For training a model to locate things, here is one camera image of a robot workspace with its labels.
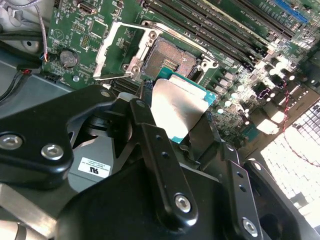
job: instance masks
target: gray wire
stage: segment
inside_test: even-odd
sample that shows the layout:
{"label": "gray wire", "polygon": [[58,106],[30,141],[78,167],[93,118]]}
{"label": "gray wire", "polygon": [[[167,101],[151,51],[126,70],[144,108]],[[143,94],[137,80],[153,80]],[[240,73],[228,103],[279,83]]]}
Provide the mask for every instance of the gray wire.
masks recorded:
{"label": "gray wire", "polygon": [[44,24],[44,20],[42,19],[39,7],[37,5],[34,5],[34,7],[36,9],[36,13],[38,15],[38,19],[39,19],[39,23],[40,23],[40,27],[41,27],[41,33],[42,33],[42,38],[43,38],[43,53],[44,53],[44,56],[47,57],[47,55],[48,55],[48,46],[47,46],[46,27],[45,27],[45,24]]}
{"label": "gray wire", "polygon": [[11,0],[4,0],[10,7],[15,8],[15,9],[28,9],[31,8],[32,6],[35,6],[36,4],[40,3],[43,0],[32,0],[29,3],[26,3],[24,5],[16,5]]}

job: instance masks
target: green circuit board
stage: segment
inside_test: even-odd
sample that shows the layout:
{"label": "green circuit board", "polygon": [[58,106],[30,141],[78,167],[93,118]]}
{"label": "green circuit board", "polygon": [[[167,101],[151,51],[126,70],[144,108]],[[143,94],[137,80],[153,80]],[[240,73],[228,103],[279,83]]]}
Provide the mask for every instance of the green circuit board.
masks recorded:
{"label": "green circuit board", "polygon": [[[307,19],[307,23],[297,20],[273,0],[247,1],[253,11],[260,11],[258,16],[240,7],[239,2],[243,4],[241,0],[56,1],[47,37],[49,61],[43,63],[43,72],[58,76],[60,82],[73,89],[103,84],[103,81],[94,80],[93,74],[97,67],[97,54],[113,22],[141,25],[143,21],[151,21],[164,24],[206,48],[219,63],[218,68],[206,72],[199,82],[200,86],[214,92],[219,81],[226,78],[226,72],[232,75],[232,79],[227,79],[231,81],[228,88],[233,88],[235,83],[243,84],[244,91],[239,93],[238,99],[231,99],[231,107],[225,108],[223,114],[218,114],[215,106],[226,97],[224,92],[216,94],[216,101],[210,108],[220,132],[228,133],[224,134],[224,138],[232,142],[248,131],[238,113],[240,100],[248,102],[250,111],[253,111],[266,103],[253,97],[253,86],[263,82],[274,87],[266,79],[268,72],[261,65],[280,58],[285,62],[284,67],[294,72],[317,48],[320,39],[320,3],[316,0],[286,1]],[[93,12],[84,12],[79,7],[81,3],[91,7]],[[278,24],[270,27],[261,14]],[[280,26],[280,32],[287,35],[277,33],[279,29],[275,29],[275,25]],[[143,33],[140,29],[121,26],[105,53],[101,75],[124,74],[123,67],[137,53]],[[203,52],[171,34],[161,34],[161,41],[189,53],[195,61],[202,58]],[[77,55],[76,66],[63,66],[59,54],[65,50]],[[189,75],[191,80],[195,78],[193,73]],[[140,81],[147,79],[155,80],[142,71],[138,80],[126,78],[125,81],[135,88]],[[281,90],[275,88],[274,92],[277,94]]]}

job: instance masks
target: red cable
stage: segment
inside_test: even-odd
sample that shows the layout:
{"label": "red cable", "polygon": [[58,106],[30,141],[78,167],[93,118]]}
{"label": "red cable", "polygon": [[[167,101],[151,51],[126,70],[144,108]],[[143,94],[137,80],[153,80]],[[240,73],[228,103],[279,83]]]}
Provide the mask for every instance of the red cable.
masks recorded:
{"label": "red cable", "polygon": [[282,125],[282,132],[283,132],[283,137],[284,140],[286,142],[286,144],[288,145],[288,147],[290,148],[290,150],[300,159],[302,159],[303,161],[307,162],[308,164],[320,168],[320,165],[316,165],[312,162],[310,162],[308,159],[305,159],[304,157],[300,156],[295,150],[293,150],[293,148],[290,146],[287,138],[286,138],[286,122],[288,120],[288,111],[289,111],[289,97],[290,97],[290,93],[289,90],[287,88],[287,82],[284,82],[284,91],[285,91],[285,108],[284,108],[284,120],[283,120],[283,125]]}

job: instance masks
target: black metal arm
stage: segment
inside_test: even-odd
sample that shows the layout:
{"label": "black metal arm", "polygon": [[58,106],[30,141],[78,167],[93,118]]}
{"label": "black metal arm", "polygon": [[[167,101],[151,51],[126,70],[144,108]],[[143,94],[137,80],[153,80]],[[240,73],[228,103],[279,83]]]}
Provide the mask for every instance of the black metal arm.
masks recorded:
{"label": "black metal arm", "polygon": [[199,169],[181,168],[153,119],[152,88],[144,84],[139,95],[116,99],[93,85],[0,119],[0,181],[27,188],[59,186],[74,148],[96,136],[113,138],[112,175],[67,204],[57,240],[268,240],[272,232],[260,223],[266,211],[256,208],[253,194],[258,189],[271,191],[273,198],[260,197],[287,213],[279,223],[297,223],[297,231],[283,227],[280,239],[320,239],[264,168],[261,175],[252,172],[251,161],[248,175],[240,166],[210,115],[189,133]]}

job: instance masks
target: black plastic bracket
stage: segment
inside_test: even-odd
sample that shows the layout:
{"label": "black plastic bracket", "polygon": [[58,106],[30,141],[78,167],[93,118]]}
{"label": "black plastic bracket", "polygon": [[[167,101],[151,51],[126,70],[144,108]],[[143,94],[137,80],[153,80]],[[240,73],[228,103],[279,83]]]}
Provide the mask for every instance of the black plastic bracket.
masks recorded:
{"label": "black plastic bracket", "polygon": [[249,176],[239,165],[236,149],[221,140],[209,113],[201,117],[189,136],[200,169],[222,184],[227,236],[230,239],[263,239]]}
{"label": "black plastic bracket", "polygon": [[[136,98],[129,104],[132,137],[116,161],[124,163],[139,145],[159,220],[172,231],[186,231],[197,222],[198,207],[167,133],[156,126],[148,104]],[[188,201],[189,210],[179,208],[177,196]]]}
{"label": "black plastic bracket", "polygon": [[260,211],[260,218],[267,214],[277,219],[276,226],[278,233],[272,228],[270,235],[279,234],[284,240],[319,240],[320,236],[313,229],[306,219],[299,213],[294,204],[286,197],[276,184],[268,171],[257,161],[247,160],[244,168],[250,176],[254,191],[257,192],[255,201],[263,202]]}
{"label": "black plastic bracket", "polygon": [[[68,134],[79,129],[95,110],[109,109],[115,100],[111,91],[92,85],[0,119],[0,137],[17,136],[13,141],[22,143],[15,149],[0,147],[0,182],[39,189],[57,187],[66,179],[74,159]],[[60,147],[48,149],[49,159],[42,154],[47,145]]]}

